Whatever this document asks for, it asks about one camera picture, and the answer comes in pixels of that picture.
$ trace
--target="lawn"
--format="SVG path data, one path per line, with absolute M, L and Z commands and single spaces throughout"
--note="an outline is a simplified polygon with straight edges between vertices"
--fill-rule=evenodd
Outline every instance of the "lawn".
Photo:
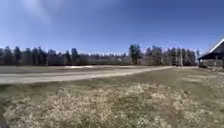
M 221 128 L 224 76 L 201 69 L 0 87 L 10 128 Z

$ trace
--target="blue sky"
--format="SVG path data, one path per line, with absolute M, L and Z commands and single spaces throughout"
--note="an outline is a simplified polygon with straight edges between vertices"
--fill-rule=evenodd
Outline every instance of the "blue sky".
M 0 47 L 85 53 L 184 47 L 224 38 L 223 0 L 0 0 Z

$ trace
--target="forest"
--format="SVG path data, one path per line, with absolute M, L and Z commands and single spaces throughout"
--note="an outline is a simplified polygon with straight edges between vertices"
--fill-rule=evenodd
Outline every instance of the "forest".
M 142 52 L 138 44 L 129 47 L 129 53 L 124 54 L 83 54 L 76 48 L 65 53 L 53 49 L 44 51 L 41 47 L 0 48 L 1 66 L 80 66 L 80 65 L 175 65 L 194 66 L 199 51 L 184 48 L 168 48 L 152 46 Z

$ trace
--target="paved road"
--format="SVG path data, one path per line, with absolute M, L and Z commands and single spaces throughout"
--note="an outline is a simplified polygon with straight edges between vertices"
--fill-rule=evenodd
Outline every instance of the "paved road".
M 150 67 L 143 69 L 116 69 L 67 73 L 0 74 L 0 84 L 82 80 L 98 77 L 123 76 L 147 71 L 164 70 L 168 68 L 172 67 Z

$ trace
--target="dry grass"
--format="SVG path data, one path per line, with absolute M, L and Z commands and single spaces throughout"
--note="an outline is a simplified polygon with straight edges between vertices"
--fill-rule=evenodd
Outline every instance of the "dry grass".
M 223 78 L 206 70 L 169 69 L 5 87 L 0 96 L 11 128 L 221 128 Z

